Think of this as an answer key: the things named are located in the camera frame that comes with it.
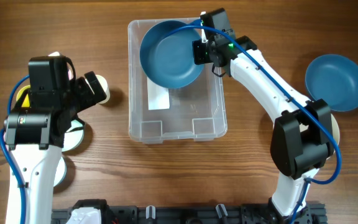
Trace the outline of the pink cup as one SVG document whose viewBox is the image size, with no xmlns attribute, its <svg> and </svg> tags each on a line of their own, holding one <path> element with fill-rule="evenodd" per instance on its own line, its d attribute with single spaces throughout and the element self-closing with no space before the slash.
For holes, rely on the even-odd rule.
<svg viewBox="0 0 358 224">
<path fill-rule="evenodd" d="M 71 80 L 73 78 L 73 74 L 72 74 L 71 70 L 68 71 L 68 77 L 69 77 L 69 80 Z"/>
</svg>

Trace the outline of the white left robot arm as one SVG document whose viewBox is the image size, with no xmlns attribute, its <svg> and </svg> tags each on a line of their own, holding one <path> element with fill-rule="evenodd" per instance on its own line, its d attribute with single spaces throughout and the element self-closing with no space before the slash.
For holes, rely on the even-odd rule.
<svg viewBox="0 0 358 224">
<path fill-rule="evenodd" d="M 82 123 L 78 113 L 104 101 L 107 86 L 88 72 L 63 74 L 68 86 L 47 86 L 28 75 L 30 87 L 15 103 L 0 131 L 0 145 L 11 170 L 6 223 L 50 223 L 53 188 L 65 137 Z"/>
</svg>

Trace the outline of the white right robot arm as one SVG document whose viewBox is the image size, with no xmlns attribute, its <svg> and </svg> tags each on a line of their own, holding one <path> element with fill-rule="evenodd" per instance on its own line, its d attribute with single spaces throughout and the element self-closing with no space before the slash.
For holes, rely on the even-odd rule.
<svg viewBox="0 0 358 224">
<path fill-rule="evenodd" d="M 272 120 L 270 155 L 279 178 L 269 203 L 280 219 L 289 221 L 305 208 L 310 183 L 318 182 L 315 175 L 336 153 L 331 110 L 324 100 L 313 101 L 292 88 L 248 37 L 218 39 L 193 41 L 195 64 L 224 68 Z"/>
</svg>

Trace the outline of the cream plate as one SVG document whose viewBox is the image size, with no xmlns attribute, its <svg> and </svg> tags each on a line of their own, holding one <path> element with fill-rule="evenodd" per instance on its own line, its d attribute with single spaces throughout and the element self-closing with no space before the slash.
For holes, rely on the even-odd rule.
<svg viewBox="0 0 358 224">
<path fill-rule="evenodd" d="M 337 145 L 339 145 L 340 142 L 340 130 L 339 125 L 334 117 L 334 115 L 331 115 L 331 123 L 332 123 L 332 135 L 334 140 L 336 141 Z"/>
</svg>

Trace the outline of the yellow cup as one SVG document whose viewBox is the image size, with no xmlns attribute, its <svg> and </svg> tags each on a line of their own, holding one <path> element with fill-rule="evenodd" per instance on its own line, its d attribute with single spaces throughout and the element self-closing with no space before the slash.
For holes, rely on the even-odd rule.
<svg viewBox="0 0 358 224">
<path fill-rule="evenodd" d="M 24 96 L 24 99 L 21 104 L 21 108 L 29 108 L 30 107 L 29 96 L 28 96 L 29 90 L 30 90 L 30 85 L 26 85 L 26 86 L 22 87 L 16 95 L 16 101 L 19 101 L 22 98 L 22 96 Z"/>
</svg>

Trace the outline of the blue plate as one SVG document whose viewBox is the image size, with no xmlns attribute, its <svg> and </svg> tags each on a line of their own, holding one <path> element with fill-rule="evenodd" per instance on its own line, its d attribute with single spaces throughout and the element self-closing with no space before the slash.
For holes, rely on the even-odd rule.
<svg viewBox="0 0 358 224">
<path fill-rule="evenodd" d="M 306 69 L 305 86 L 314 100 L 324 100 L 333 111 L 358 108 L 358 64 L 347 57 L 326 54 Z"/>
<path fill-rule="evenodd" d="M 146 76 L 164 88 L 182 88 L 193 83 L 204 69 L 194 63 L 193 42 L 200 40 L 194 29 L 181 21 L 163 21 L 150 28 L 140 46 L 140 63 Z"/>
</svg>

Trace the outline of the pink bowl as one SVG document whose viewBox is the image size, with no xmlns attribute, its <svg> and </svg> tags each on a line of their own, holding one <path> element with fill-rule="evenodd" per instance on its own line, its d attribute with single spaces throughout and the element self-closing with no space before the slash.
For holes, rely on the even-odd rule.
<svg viewBox="0 0 358 224">
<path fill-rule="evenodd" d="M 56 57 L 56 56 L 60 56 L 59 52 L 53 52 L 51 54 L 48 55 L 49 57 Z"/>
</svg>

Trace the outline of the cream cup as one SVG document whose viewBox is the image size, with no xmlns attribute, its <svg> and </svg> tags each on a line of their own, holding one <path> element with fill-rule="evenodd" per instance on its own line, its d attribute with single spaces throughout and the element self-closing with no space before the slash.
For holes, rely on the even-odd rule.
<svg viewBox="0 0 358 224">
<path fill-rule="evenodd" d="M 98 79 L 102 89 L 104 90 L 104 93 L 106 94 L 106 98 L 103 101 L 100 101 L 99 104 L 100 105 L 105 104 L 109 101 L 110 96 L 111 96 L 108 83 L 107 83 L 106 79 L 101 75 L 96 75 L 96 78 Z"/>
</svg>

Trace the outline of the light blue bowl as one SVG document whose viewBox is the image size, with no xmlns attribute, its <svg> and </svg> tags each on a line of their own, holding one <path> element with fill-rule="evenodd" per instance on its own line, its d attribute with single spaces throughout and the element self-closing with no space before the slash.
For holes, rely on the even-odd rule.
<svg viewBox="0 0 358 224">
<path fill-rule="evenodd" d="M 61 184 L 66 176 L 67 173 L 67 165 L 63 157 L 60 158 L 57 170 L 55 173 L 54 183 L 53 186 L 56 187 L 57 185 Z"/>
</svg>

